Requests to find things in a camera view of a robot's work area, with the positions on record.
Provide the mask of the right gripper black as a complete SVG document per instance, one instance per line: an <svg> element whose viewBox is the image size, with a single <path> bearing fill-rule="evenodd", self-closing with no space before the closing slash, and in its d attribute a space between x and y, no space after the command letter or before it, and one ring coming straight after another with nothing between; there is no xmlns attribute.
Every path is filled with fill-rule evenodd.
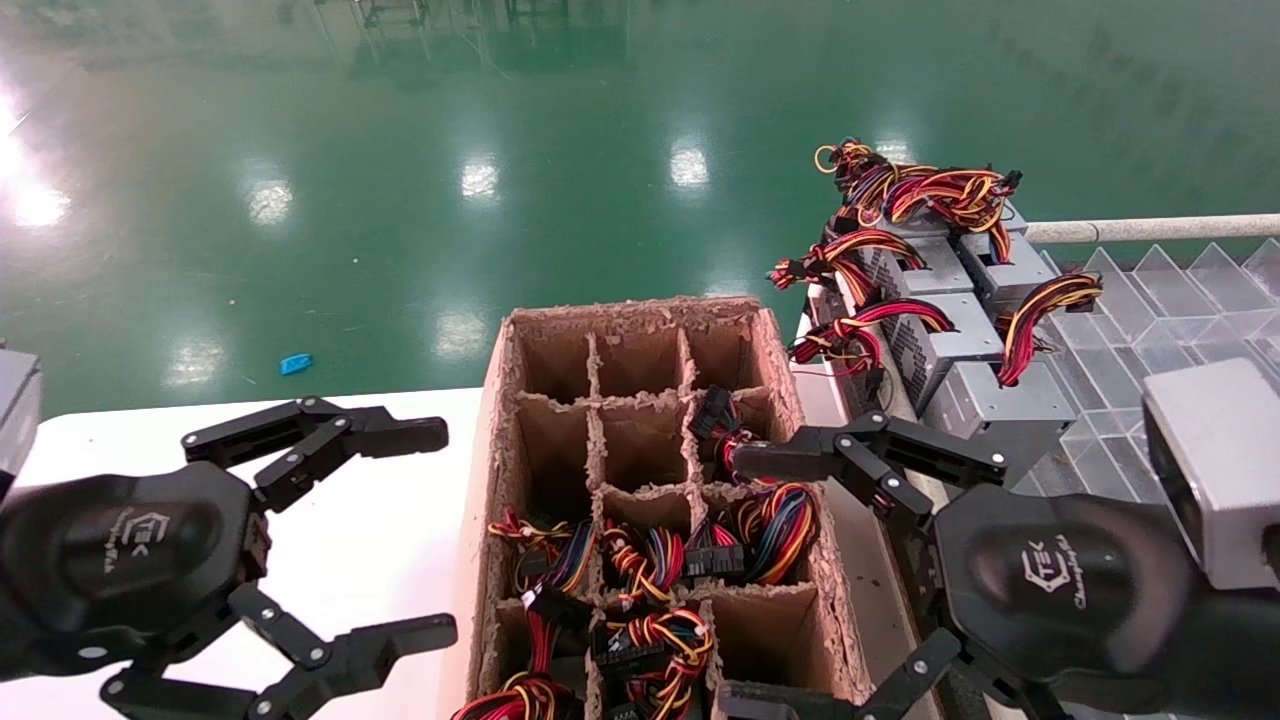
<svg viewBox="0 0 1280 720"><path fill-rule="evenodd" d="M868 413L800 427L730 455L750 479L835 479L888 527L922 529L933 502L914 471L970 489L933 520L948 616L863 703L788 685L726 682L730 719L904 719L950 673L988 682L1028 719L1065 701L1169 701L1169 657L1204 578L1169 510L1093 495L1015 495L1004 455L973 439ZM992 674L991 661L1002 674Z"/></svg>

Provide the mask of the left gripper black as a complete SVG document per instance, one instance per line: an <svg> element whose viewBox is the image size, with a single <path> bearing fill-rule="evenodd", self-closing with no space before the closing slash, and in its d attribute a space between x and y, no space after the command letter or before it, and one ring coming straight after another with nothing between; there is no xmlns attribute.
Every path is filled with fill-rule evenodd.
<svg viewBox="0 0 1280 720"><path fill-rule="evenodd" d="M255 492L211 462L14 489L3 502L3 680L179 664L268 570Z"/></svg>

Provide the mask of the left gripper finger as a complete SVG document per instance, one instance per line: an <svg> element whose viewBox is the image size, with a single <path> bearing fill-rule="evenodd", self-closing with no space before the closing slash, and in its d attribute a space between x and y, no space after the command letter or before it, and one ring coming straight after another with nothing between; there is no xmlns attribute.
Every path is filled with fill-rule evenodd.
<svg viewBox="0 0 1280 720"><path fill-rule="evenodd" d="M396 664L458 639L448 612L355 628L325 642L256 585L230 593L229 609L291 661L262 691L165 678L136 662L109 679L101 701L127 719L311 719L333 700L385 685Z"/></svg>
<svg viewBox="0 0 1280 720"><path fill-rule="evenodd" d="M283 512L352 457L399 457L443 450L449 430L440 416L397 419L383 407L340 407L307 396L183 438L189 462L224 470L280 452L253 477L257 507Z"/></svg>

